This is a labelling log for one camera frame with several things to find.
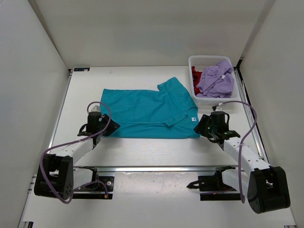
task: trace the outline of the white wall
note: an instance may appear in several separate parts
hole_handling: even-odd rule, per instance
[[[304,1],[277,0],[241,72],[271,163],[287,174],[291,208],[304,227]]]
[[[226,55],[235,66],[265,0],[31,0],[68,67],[184,66]]]
[[[0,0],[0,227],[15,228],[68,70],[27,0]]]

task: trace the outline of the plastic basket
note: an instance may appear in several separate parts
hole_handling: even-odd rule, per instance
[[[194,98],[194,101],[197,105],[208,105],[208,104],[218,104],[225,101],[232,101],[232,100],[238,100],[239,99],[239,91],[238,91],[238,85],[236,81],[236,76],[234,72],[231,73],[231,76],[234,79],[234,86],[232,95],[230,98],[205,98],[205,97],[197,97],[194,93],[194,85],[193,85],[193,78],[192,78],[192,70],[191,67],[195,66],[196,71],[203,71],[205,67],[208,66],[215,66],[218,62],[222,60],[227,60],[230,64],[231,61],[226,56],[190,56],[189,57],[189,71],[190,71],[190,85],[191,85],[191,93]]]

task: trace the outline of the white table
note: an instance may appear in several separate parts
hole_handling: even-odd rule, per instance
[[[86,106],[91,101],[100,101],[104,88],[157,90],[158,84],[171,77],[177,77],[190,89],[187,66],[92,67],[87,72],[73,72],[53,145],[76,138],[80,126],[86,123]],[[200,108],[199,118],[211,111],[210,106]],[[244,135],[249,125],[243,106],[228,104],[224,111],[230,114],[230,129]],[[257,151],[252,135],[245,142]],[[186,188],[198,176],[190,171],[190,166],[236,164],[218,145],[203,137],[183,140],[104,138],[77,165],[110,166],[116,171],[128,167],[125,171],[129,172],[115,174],[113,199],[74,199],[64,205],[57,199],[30,193],[22,220],[33,221],[34,228],[276,228],[294,225],[290,209],[257,215],[248,203],[200,201],[198,191]],[[170,167],[179,170],[178,166],[189,167],[184,168],[189,172],[161,172],[170,171]],[[132,173],[135,170],[154,172]]]

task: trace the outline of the teal cloth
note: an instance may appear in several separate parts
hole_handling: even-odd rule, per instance
[[[198,108],[187,89],[173,77],[153,90],[104,89],[101,102],[110,107],[120,124],[111,137],[184,139],[198,138]],[[101,106],[102,113],[108,110]]]

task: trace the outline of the purple towel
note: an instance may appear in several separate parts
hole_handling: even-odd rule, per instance
[[[196,85],[201,93],[196,96],[230,98],[234,85],[232,71],[233,67],[227,60],[222,60],[216,66],[205,67]]]

